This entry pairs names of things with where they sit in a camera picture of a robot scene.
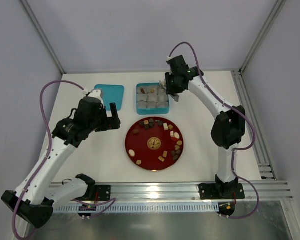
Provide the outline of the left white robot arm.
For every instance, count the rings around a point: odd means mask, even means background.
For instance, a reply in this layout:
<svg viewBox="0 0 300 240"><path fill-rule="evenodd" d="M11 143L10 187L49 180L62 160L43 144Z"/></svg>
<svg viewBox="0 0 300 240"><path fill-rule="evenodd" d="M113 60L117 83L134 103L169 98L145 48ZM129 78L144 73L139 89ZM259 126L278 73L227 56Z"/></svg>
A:
<svg viewBox="0 0 300 240"><path fill-rule="evenodd" d="M1 199L11 211L39 229L59 207L73 200L94 199L96 182L83 173L57 190L49 191L49 186L66 160L92 132L120 128L117 106L115 103L109 106L110 117L100 99L86 96L72 109L73 118L67 117L57 123L47 150L30 174L15 190L3 193Z"/></svg>

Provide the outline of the metal tongs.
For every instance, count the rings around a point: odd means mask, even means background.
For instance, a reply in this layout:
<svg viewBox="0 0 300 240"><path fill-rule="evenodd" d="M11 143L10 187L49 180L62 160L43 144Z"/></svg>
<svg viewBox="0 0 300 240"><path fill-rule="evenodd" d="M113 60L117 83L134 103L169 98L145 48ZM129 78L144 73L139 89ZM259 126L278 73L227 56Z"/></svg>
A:
<svg viewBox="0 0 300 240"><path fill-rule="evenodd" d="M159 85L162 89L165 90L165 93L172 97L172 99L178 103L180 100L179 93L176 91L176 89L173 87L170 80L160 80Z"/></svg>

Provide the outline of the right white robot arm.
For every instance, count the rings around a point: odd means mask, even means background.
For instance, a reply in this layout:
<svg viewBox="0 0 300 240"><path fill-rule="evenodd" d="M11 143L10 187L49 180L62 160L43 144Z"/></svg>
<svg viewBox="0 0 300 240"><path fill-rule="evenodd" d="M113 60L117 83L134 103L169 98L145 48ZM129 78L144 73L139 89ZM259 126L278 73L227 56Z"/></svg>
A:
<svg viewBox="0 0 300 240"><path fill-rule="evenodd" d="M218 147L218 171L214 183L199 184L202 200L244 199L243 185L234 174L236 158L233 149L239 146L245 135L245 109L232 106L222 98L205 80L198 67L190 68L183 56L168 58L170 71L165 74L166 92L173 96L188 90L194 94L209 110L214 118L211 138Z"/></svg>

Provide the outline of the teal tin lid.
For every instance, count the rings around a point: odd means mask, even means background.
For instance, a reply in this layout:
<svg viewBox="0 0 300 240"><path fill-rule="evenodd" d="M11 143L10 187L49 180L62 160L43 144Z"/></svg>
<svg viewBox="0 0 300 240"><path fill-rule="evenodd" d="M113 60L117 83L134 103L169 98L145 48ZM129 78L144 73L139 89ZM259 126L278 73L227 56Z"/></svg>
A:
<svg viewBox="0 0 300 240"><path fill-rule="evenodd" d="M108 112L111 110L111 103L115 103L117 111L122 109L125 91L125 87L123 85L97 84L94 88L102 91L102 99Z"/></svg>

